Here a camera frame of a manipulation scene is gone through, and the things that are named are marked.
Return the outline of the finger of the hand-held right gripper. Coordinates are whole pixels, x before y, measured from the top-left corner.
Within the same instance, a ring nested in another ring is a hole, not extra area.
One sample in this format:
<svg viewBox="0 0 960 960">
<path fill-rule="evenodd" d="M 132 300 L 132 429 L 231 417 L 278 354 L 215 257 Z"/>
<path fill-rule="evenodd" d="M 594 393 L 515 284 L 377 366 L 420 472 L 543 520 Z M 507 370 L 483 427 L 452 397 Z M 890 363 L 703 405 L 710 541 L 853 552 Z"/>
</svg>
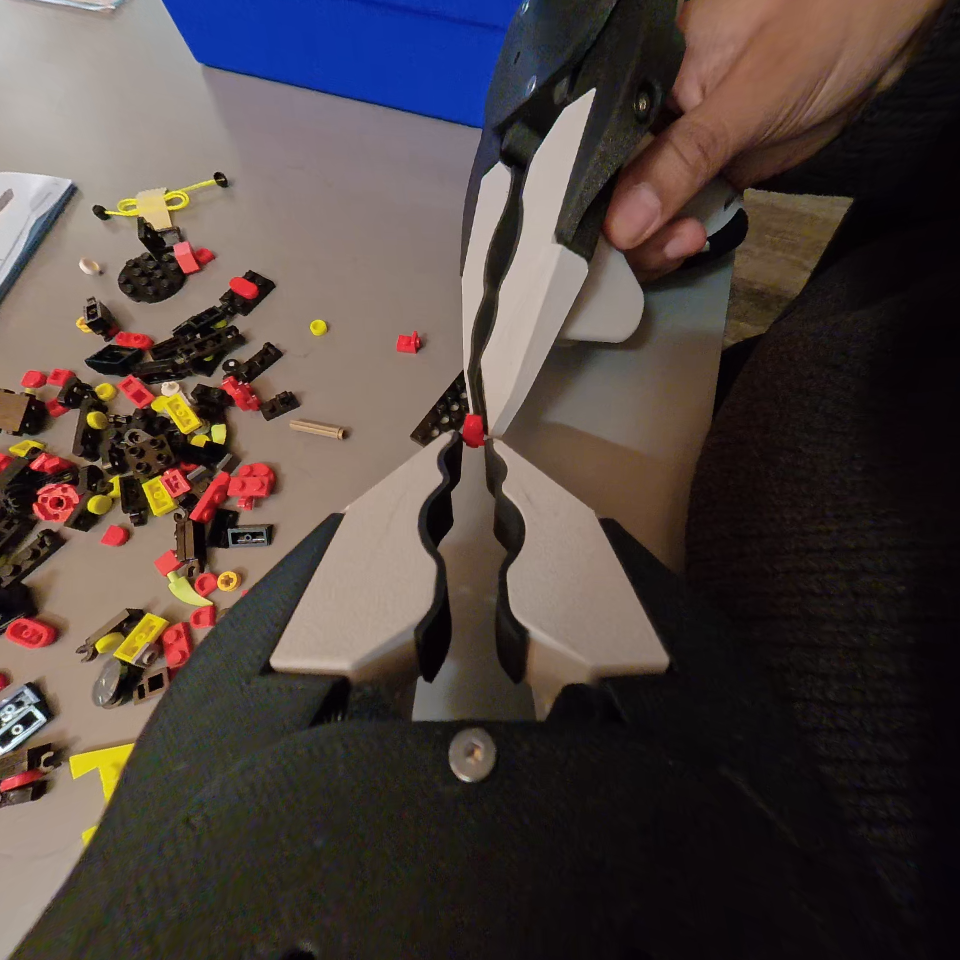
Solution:
<svg viewBox="0 0 960 960">
<path fill-rule="evenodd" d="M 520 189 L 518 240 L 479 364 L 490 437 L 503 436 L 519 412 L 588 275 L 589 261 L 559 243 L 556 231 L 595 94 L 562 110 Z"/>
<path fill-rule="evenodd" d="M 519 404 L 522 185 L 523 174 L 502 161 L 482 176 L 462 268 L 463 370 L 470 412 L 485 421 L 510 421 Z"/>
</svg>

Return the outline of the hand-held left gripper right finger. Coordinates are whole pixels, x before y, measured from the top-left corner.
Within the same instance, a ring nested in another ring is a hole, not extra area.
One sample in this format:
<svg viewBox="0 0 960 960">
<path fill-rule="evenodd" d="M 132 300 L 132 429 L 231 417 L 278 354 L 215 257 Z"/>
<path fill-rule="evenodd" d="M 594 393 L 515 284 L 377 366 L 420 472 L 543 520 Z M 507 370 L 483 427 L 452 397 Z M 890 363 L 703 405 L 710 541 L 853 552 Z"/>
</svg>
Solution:
<svg viewBox="0 0 960 960">
<path fill-rule="evenodd" d="M 486 483 L 507 552 L 497 654 L 534 709 L 549 712 L 569 685 L 664 673 L 666 649 L 594 510 L 499 439 L 486 442 Z"/>
</svg>

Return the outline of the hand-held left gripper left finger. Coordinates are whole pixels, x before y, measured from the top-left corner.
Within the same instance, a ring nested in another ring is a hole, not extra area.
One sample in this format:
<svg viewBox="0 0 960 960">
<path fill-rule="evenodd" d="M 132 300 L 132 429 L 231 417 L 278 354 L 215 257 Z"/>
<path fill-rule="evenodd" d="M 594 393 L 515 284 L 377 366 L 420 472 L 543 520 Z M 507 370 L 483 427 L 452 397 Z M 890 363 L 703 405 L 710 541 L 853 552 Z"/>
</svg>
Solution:
<svg viewBox="0 0 960 960">
<path fill-rule="evenodd" d="M 278 672 L 432 682 L 450 650 L 447 570 L 460 434 L 439 435 L 348 506 L 270 657 Z"/>
</svg>

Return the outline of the long black lego plate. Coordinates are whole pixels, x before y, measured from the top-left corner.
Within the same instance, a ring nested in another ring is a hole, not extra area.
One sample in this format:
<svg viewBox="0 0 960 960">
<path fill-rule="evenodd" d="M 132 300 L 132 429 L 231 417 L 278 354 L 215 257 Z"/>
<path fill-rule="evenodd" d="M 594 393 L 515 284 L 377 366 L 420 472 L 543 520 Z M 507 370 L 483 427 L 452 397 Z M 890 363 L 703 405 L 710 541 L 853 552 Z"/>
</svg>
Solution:
<svg viewBox="0 0 960 960">
<path fill-rule="evenodd" d="M 466 377 L 465 373 L 460 371 L 419 424 L 414 427 L 410 439 L 421 447 L 425 447 L 444 433 L 460 432 L 469 413 Z"/>
</svg>

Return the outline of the pile of mixed lego pieces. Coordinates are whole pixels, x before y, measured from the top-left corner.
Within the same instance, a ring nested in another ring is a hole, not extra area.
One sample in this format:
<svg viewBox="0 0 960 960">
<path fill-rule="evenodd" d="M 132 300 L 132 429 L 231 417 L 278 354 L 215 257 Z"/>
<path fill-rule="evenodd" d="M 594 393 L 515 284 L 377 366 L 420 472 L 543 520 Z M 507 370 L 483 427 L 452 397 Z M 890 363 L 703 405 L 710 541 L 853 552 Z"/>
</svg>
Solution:
<svg viewBox="0 0 960 960">
<path fill-rule="evenodd" d="M 2 409 L 40 421 L 2 432 L 4 857 L 80 845 L 105 788 L 70 783 L 118 778 L 170 685 L 164 633 L 208 633 L 315 519 L 291 431 L 234 398 L 303 392 L 306 282 L 258 258 L 273 291 L 243 315 L 237 265 L 162 304 L 88 285 L 2 332 Z"/>
</svg>

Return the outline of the black round lego plate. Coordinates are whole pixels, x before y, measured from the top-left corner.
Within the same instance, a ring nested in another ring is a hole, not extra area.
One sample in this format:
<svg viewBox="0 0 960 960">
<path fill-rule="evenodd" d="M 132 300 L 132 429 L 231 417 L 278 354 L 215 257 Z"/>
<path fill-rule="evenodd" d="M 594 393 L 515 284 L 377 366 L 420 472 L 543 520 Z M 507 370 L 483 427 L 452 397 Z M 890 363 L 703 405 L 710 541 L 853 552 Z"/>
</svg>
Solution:
<svg viewBox="0 0 960 960">
<path fill-rule="evenodd" d="M 185 283 L 186 274 L 170 250 L 159 255 L 146 251 L 128 259 L 117 276 L 119 291 L 136 304 L 168 301 Z"/>
</svg>

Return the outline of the person's right hand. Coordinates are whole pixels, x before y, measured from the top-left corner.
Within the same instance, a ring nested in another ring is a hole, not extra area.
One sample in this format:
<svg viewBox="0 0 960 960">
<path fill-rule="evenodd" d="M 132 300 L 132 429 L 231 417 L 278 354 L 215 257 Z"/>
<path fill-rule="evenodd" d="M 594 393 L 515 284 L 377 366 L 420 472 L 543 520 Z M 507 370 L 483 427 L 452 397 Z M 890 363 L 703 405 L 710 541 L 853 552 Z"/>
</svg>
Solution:
<svg viewBox="0 0 960 960">
<path fill-rule="evenodd" d="M 937 1 L 694 1 L 677 118 L 624 169 L 605 233 L 637 279 L 699 254 L 702 222 L 682 216 L 722 176 L 739 190 L 809 159 L 904 67 L 946 6 Z"/>
</svg>

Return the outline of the blue box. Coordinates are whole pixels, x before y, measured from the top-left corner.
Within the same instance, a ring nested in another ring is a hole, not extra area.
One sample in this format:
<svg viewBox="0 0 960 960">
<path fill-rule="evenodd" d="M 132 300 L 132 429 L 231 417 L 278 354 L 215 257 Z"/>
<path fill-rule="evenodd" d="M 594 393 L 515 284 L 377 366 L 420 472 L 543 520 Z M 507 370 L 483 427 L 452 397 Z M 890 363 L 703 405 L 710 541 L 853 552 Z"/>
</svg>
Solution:
<svg viewBox="0 0 960 960">
<path fill-rule="evenodd" d="M 194 58 L 479 128 L 518 1 L 166 1 Z"/>
</svg>

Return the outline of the person's dark knit sweater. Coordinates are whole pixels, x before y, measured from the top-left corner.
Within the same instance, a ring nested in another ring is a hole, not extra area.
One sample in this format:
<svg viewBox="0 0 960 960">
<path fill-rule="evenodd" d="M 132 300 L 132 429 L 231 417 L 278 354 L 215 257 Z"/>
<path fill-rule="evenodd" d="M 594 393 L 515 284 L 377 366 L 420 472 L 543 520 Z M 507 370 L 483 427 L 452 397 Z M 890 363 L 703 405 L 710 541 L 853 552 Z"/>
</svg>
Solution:
<svg viewBox="0 0 960 960">
<path fill-rule="evenodd" d="M 858 201 L 723 355 L 689 581 L 754 645 L 910 958 L 958 958 L 958 198 Z"/>
</svg>

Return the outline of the white instruction booklet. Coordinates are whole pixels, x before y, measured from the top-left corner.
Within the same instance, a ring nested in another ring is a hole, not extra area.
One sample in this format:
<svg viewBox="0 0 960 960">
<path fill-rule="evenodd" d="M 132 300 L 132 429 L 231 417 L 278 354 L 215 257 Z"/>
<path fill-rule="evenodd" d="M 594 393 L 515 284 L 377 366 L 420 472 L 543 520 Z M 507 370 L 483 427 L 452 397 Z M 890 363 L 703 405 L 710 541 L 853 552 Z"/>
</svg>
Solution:
<svg viewBox="0 0 960 960">
<path fill-rule="evenodd" d="M 22 172 L 1 173 L 1 300 L 76 192 L 62 177 Z"/>
</svg>

